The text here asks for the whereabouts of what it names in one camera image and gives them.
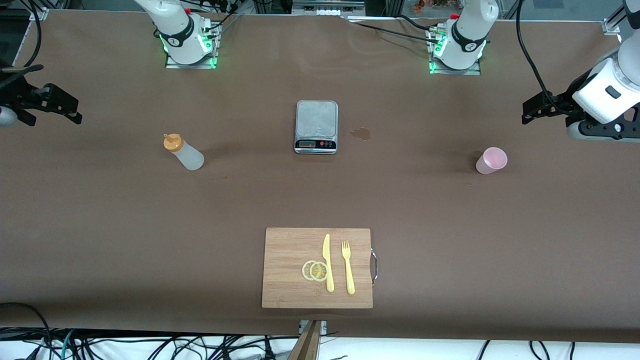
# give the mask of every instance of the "cutting board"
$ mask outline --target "cutting board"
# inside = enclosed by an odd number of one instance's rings
[[[326,290],[324,281],[309,281],[302,266],[309,260],[324,261],[324,236],[331,238],[331,268],[335,290]],[[351,248],[351,271],[356,292],[347,293],[342,241]],[[370,309],[371,230],[323,229],[310,227],[269,227],[264,241],[262,307],[280,309]]]

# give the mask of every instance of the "pink cup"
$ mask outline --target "pink cup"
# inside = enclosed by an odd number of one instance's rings
[[[485,150],[476,163],[476,169],[482,175],[491,174],[507,166],[507,154],[497,147]]]

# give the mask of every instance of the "knife handle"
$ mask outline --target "knife handle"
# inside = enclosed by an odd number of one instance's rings
[[[331,264],[326,265],[326,290],[330,293],[335,290],[333,285],[333,274],[331,273]]]
[[[351,273],[351,262],[349,259],[345,259],[347,268],[347,292],[349,295],[356,293],[356,286],[353,284],[353,274]]]

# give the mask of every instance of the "brown puddle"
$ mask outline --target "brown puddle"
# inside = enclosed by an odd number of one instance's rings
[[[351,134],[353,135],[353,137],[363,139],[364,141],[371,139],[371,132],[366,127],[361,127],[360,129],[353,130]]]

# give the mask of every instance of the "knife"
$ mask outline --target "knife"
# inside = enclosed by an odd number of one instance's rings
[[[331,250],[329,249],[329,234],[324,237],[322,246],[322,257],[326,261],[326,290],[333,292],[333,274],[331,273]]]

